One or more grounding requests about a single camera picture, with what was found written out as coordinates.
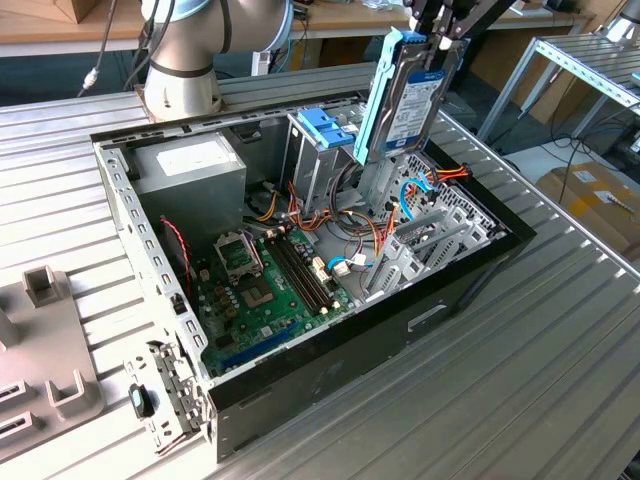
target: wooden shelf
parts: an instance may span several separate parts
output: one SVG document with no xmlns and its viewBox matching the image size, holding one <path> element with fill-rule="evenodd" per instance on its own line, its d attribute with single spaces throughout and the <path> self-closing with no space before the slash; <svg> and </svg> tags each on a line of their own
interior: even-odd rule
<svg viewBox="0 0 640 480">
<path fill-rule="evenodd" d="M 102 39 L 109 0 L 102 0 L 78 25 L 0 11 L 0 44 L 99 41 Z M 120 0 L 109 38 L 137 39 L 144 20 L 137 0 Z M 311 5 L 309 30 L 346 30 L 405 27 L 402 10 L 377 12 L 360 2 L 348 5 L 324 3 Z M 293 24 L 304 30 L 302 22 Z"/>
</svg>

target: latch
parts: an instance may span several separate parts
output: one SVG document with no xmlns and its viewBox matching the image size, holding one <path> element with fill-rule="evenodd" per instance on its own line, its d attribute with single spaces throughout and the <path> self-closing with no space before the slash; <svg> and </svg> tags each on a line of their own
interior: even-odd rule
<svg viewBox="0 0 640 480">
<path fill-rule="evenodd" d="M 164 455 L 211 421 L 213 408 L 177 344 L 146 346 L 124 363 L 132 380 L 129 400 L 152 435 L 156 453 Z"/>
</svg>

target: motherboard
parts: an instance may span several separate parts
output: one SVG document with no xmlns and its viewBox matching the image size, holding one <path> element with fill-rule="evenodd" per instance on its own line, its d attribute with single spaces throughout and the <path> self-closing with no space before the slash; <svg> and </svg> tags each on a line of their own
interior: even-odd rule
<svg viewBox="0 0 640 480">
<path fill-rule="evenodd" d="M 225 243 L 198 264 L 199 320 L 209 340 L 202 359 L 218 374 L 354 307 L 347 292 L 321 270 L 304 232 L 294 228 L 259 239 L 249 232 L 240 235 L 242 241 Z M 259 269 L 236 275 L 255 261 Z"/>
</svg>

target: workbench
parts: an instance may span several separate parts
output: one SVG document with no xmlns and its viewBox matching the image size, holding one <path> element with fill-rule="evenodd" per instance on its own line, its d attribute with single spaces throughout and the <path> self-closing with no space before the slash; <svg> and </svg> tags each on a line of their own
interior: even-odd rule
<svg viewBox="0 0 640 480">
<path fill-rule="evenodd" d="M 0 11 L 0 57 L 97 52 L 109 3 L 110 0 L 101 0 L 78 25 Z M 317 0 L 309 7 L 309 13 L 308 39 L 385 35 L 390 27 L 408 27 L 402 9 L 374 11 L 362 6 L 360 0 L 346 5 Z M 490 29 L 571 26 L 571 33 L 578 33 L 590 18 L 567 13 L 524 17 L 507 11 Z M 135 50 L 143 21 L 138 0 L 120 0 L 107 50 Z M 303 35 L 304 25 L 294 21 L 292 38 Z"/>
<path fill-rule="evenodd" d="M 369 86 L 373 65 L 221 82 L 231 108 Z M 163 458 L 122 360 L 153 318 L 88 135 L 147 122 L 134 93 L 0 110 L 0 282 L 68 273 L 107 407 L 0 478 L 615 478 L 640 447 L 640 275 L 440 113 L 432 139 L 537 236 L 464 312 L 220 465 L 201 437 Z"/>
<path fill-rule="evenodd" d="M 572 133 L 574 138 L 587 128 L 608 99 L 636 114 L 640 113 L 640 87 L 631 81 L 631 74 L 640 72 L 640 42 L 625 48 L 594 33 L 534 38 L 487 115 L 478 138 L 485 141 L 489 138 L 536 55 L 542 55 L 550 62 L 522 105 L 523 111 L 527 111 L 538 96 L 544 93 L 551 77 L 563 70 L 602 93 L 576 126 Z"/>
</svg>

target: open computer tower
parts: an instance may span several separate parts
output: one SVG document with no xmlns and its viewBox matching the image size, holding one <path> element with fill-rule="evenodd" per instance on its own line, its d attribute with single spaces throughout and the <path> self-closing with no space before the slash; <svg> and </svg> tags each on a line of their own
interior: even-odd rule
<svg viewBox="0 0 640 480">
<path fill-rule="evenodd" d="M 125 368 L 159 454 L 202 432 L 228 457 L 464 309 L 534 236 L 431 142 L 354 162 L 364 108 L 344 96 L 92 137 L 157 326 Z"/>
</svg>

